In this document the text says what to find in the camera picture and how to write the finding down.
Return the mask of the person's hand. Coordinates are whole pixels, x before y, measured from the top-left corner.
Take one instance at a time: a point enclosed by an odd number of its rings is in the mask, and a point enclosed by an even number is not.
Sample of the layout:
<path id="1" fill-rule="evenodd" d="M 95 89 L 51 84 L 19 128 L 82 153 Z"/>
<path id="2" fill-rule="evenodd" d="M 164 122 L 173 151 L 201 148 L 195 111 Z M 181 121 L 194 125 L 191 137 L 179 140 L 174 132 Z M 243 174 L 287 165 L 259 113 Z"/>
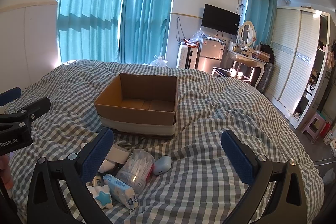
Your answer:
<path id="1" fill-rule="evenodd" d="M 9 162 L 10 162 L 10 159 L 8 155 L 0 156 L 1 179 L 7 190 L 12 189 L 14 185 L 13 178 L 11 176 Z"/>

